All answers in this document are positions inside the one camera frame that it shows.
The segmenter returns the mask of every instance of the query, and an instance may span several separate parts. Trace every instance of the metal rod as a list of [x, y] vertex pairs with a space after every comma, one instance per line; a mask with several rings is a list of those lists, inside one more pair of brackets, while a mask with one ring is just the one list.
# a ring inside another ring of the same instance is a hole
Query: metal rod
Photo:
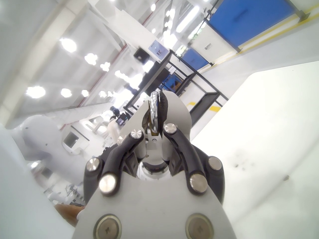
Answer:
[[220, 105], [221, 107], [223, 107], [222, 104], [220, 104], [217, 100], [215, 101], [217, 105]]
[[201, 91], [203, 91], [205, 94], [207, 93], [204, 89], [202, 89], [202, 87], [200, 85], [198, 85], [196, 82], [194, 82], [193, 80], [190, 81], [191, 83], [194, 83]]
[[203, 77], [200, 73], [197, 72], [197, 70], [195, 68], [193, 68], [191, 65], [189, 65], [186, 61], [184, 61], [182, 58], [179, 58], [176, 53], [172, 50], [170, 50], [171, 54], [173, 54], [175, 57], [177, 57], [180, 61], [182, 61], [189, 69], [191, 69], [196, 75], [198, 75], [202, 80], [204, 80], [207, 84], [209, 84], [216, 92], [220, 93], [220, 95], [228, 100], [228, 98], [222, 93], [220, 92], [214, 85], [212, 85], [212, 83], [210, 83], [205, 77]]
[[180, 71], [180, 73], [182, 73], [184, 76], [187, 77], [187, 75], [186, 75], [183, 71], [181, 71], [176, 65], [174, 65], [171, 61], [169, 61], [169, 63], [170, 63], [174, 68], [176, 68], [178, 71]]

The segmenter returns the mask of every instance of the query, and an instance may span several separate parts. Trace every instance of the metal bolt head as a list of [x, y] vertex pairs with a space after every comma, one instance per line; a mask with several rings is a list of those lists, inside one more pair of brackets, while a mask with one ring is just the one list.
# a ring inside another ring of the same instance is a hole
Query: metal bolt head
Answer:
[[203, 193], [207, 190], [208, 184], [205, 176], [195, 173], [189, 179], [190, 186], [196, 192]]
[[214, 230], [209, 219], [202, 214], [192, 214], [186, 221], [186, 235], [189, 239], [212, 239]]
[[86, 163], [86, 169], [89, 172], [96, 171], [96, 169], [99, 166], [99, 159], [98, 158], [91, 158], [87, 163]]
[[208, 164], [213, 170], [216, 171], [219, 171], [222, 167], [221, 161], [219, 160], [219, 158], [216, 157], [210, 157], [208, 159]]
[[116, 187], [116, 176], [112, 173], [104, 175], [99, 181], [99, 189], [103, 194], [110, 194]]
[[121, 222], [114, 215], [107, 215], [100, 219], [95, 230], [97, 239], [119, 239], [121, 233]]
[[164, 130], [169, 134], [173, 134], [177, 131], [177, 127], [173, 123], [168, 123], [165, 125]]
[[131, 137], [133, 139], [138, 140], [141, 138], [141, 136], [142, 136], [142, 131], [140, 129], [139, 130], [134, 129], [131, 131]]

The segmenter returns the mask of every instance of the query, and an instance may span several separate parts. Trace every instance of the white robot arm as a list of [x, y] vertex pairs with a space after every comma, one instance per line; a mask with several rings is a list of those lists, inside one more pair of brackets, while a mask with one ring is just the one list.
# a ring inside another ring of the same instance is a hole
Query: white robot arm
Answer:
[[72, 184], [83, 182], [85, 159], [65, 150], [61, 132], [49, 117], [30, 116], [9, 133], [25, 160], [41, 160], [48, 169]]
[[[88, 161], [87, 206], [73, 239], [235, 239], [223, 211], [224, 171], [189, 142], [191, 117], [172, 92], [153, 92], [120, 132], [117, 144]], [[143, 181], [150, 174], [170, 178]]]

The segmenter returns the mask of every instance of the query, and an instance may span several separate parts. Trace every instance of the metal ring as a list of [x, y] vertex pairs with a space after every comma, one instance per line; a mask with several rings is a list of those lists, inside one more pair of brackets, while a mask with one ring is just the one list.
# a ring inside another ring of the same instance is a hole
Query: metal ring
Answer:
[[159, 95], [153, 91], [150, 96], [150, 128], [153, 133], [159, 132], [158, 123]]

